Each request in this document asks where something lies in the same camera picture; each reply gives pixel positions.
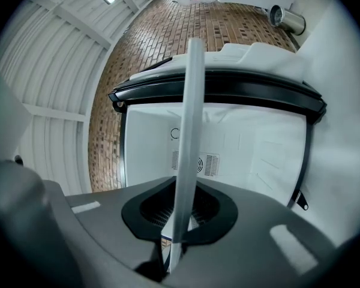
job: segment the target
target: black metal bracket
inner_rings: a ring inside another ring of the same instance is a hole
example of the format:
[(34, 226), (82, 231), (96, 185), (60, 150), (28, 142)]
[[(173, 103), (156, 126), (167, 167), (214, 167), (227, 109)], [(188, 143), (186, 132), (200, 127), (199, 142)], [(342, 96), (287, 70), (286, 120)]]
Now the black metal bracket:
[(118, 113), (126, 113), (127, 112), (127, 106), (124, 102), (121, 101), (114, 101), (112, 103), (113, 109)]
[(127, 107), (125, 107), (125, 113), (121, 115), (121, 124), (120, 124), (120, 177), (121, 177), (121, 187), (125, 188), (127, 183), (125, 181), (125, 163), (124, 163), (124, 142), (125, 142), (125, 124), (127, 123)]
[(308, 210), (309, 206), (302, 191), (295, 190), (295, 192), (292, 194), (292, 200), (297, 203), (303, 210)]
[(14, 158), (15, 163), (17, 163), (18, 165), (24, 166), (24, 162), (23, 159), (21, 158), (20, 155), (16, 155)]
[[(304, 156), (302, 159), (300, 174), (299, 174), (299, 178), (296, 182), (295, 190), (294, 190), (292, 197), (290, 198), (289, 203), (287, 205), (288, 208), (292, 208), (293, 204), (297, 203), (296, 198), (298, 198), (299, 193), (301, 193), (300, 188), (301, 188), (302, 182), (304, 180), (305, 171), (307, 170), (308, 160), (310, 157), (311, 143), (312, 143), (312, 131), (313, 131), (313, 125), (307, 123), (307, 130), (306, 130), (306, 134), (305, 134)], [(304, 210), (307, 210), (308, 208), (307, 209), (304, 208), (304, 206), (307, 205), (307, 201), (305, 200), (302, 193), (301, 193), (301, 196), (305, 203), (303, 201), (301, 201), (302, 204), (300, 205), (300, 207)]]

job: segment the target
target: white wall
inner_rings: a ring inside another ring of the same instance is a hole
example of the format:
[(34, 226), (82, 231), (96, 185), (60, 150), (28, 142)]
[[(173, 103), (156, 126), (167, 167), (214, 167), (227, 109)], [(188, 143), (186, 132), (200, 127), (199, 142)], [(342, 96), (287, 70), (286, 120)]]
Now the white wall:
[(298, 51), (311, 60), (305, 80), (327, 102), (314, 126), (302, 191), (293, 209), (341, 244), (360, 231), (360, 33), (333, 1)]
[(170, 176), (167, 135), (173, 118), (128, 110), (125, 129), (127, 186)]
[(0, 75), (0, 160), (13, 160), (31, 118)]
[(89, 119), (106, 61), (150, 0), (24, 0), (0, 37), (0, 74), (32, 114), (17, 153), (65, 195), (91, 191)]
[(295, 0), (290, 10), (302, 15), (307, 24), (302, 35), (294, 35), (297, 42), (302, 45), (310, 36), (316, 25), (320, 22), (325, 10), (332, 0)]

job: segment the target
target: white pole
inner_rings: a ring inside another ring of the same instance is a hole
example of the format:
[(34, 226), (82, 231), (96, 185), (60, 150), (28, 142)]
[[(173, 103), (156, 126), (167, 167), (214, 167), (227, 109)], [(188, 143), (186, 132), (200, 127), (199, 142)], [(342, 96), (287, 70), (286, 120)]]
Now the white pole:
[(173, 234), (169, 270), (172, 272), (181, 256), (181, 239), (188, 231), (196, 189), (197, 161), (200, 153), (205, 89), (204, 46), (192, 38), (188, 43), (184, 96), (180, 128), (179, 170), (176, 179)]

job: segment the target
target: gray plastic surface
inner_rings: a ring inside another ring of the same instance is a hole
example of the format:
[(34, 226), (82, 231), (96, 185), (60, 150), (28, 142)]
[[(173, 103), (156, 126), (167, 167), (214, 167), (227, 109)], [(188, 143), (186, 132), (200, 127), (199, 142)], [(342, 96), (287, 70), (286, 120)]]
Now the gray plastic surface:
[[(162, 287), (158, 283), (134, 272), (131, 268), (127, 267), (126, 264), (120, 262), (124, 262), (124, 260), (128, 261), (128, 257), (118, 256), (118, 258), (120, 258), (120, 260), (118, 260), (112, 256), (112, 249), (104, 248), (104, 245), (101, 245), (98, 240), (95, 240), (87, 232), (87, 227), (84, 228), (73, 214), (71, 206), (64, 197), (60, 186), (57, 183), (50, 181), (44, 183), (59, 228), (63, 233), (73, 256), (79, 264), (84, 285), (86, 287)], [(136, 195), (139, 191), (147, 190), (155, 185), (156, 184), (151, 182), (146, 183), (145, 186), (142, 185), (141, 189), (139, 189), (139, 187), (131, 188), (130, 195)], [(97, 198), (98, 195), (96, 193), (84, 194), (82, 197), (70, 197), (69, 201), (72, 206), (77, 206), (92, 201), (91, 197)], [(117, 215), (108, 214), (108, 217), (117, 217)], [(92, 231), (92, 229), (93, 226), (89, 225), (88, 230)], [(123, 229), (127, 229), (124, 224), (120, 226), (120, 230)]]
[(200, 182), (230, 196), (239, 209), (234, 227), (219, 241), (188, 247), (163, 281), (172, 287), (292, 287), (299, 276), (269, 234), (285, 224), (320, 262), (334, 250), (315, 227), (270, 197), (207, 179)]
[(110, 255), (122, 261), (131, 269), (151, 259), (155, 252), (153, 242), (139, 240), (131, 233), (121, 217), (121, 209), (132, 197), (156, 186), (147, 182), (138, 187), (127, 187), (99, 193), (67, 196), (71, 207), (85, 205), (97, 201), (100, 207), (76, 214), (85, 230)]
[(42, 180), (14, 162), (0, 162), (0, 227), (18, 254), (49, 281), (59, 287), (82, 287), (77, 262), (53, 217)]

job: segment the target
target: white plastic panel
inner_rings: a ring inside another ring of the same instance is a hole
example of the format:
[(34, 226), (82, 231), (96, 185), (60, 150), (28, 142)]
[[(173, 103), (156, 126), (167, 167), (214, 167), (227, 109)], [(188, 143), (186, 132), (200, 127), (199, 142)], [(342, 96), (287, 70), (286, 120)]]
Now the white plastic panel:
[[(179, 150), (179, 140), (170, 134), (180, 128), (181, 114), (178, 103), (128, 108), (127, 186), (177, 174), (172, 156)], [(264, 107), (205, 104), (200, 158), (216, 155), (218, 169), (215, 176), (206, 176), (205, 168), (198, 176), (260, 192), (286, 205), (300, 173), (305, 132), (302, 115)]]
[(17, 153), (24, 166), (35, 170), (41, 178), (60, 184), (65, 195), (87, 192), (79, 177), (77, 142), (80, 122), (33, 116), (21, 138)]
[[(171, 61), (131, 76), (131, 80), (160, 74), (164, 71), (184, 71), (187, 55), (175, 55)], [(308, 60), (288, 50), (264, 43), (252, 45), (225, 44), (219, 52), (205, 53), (206, 68), (235, 68), (258, 71), (295, 82), (303, 81)]]
[(31, 119), (0, 75), (0, 160), (12, 159)]
[(360, 31), (336, 0), (298, 55), (312, 60), (304, 79), (328, 106), (302, 185), (310, 207), (293, 210), (340, 245), (360, 231)]

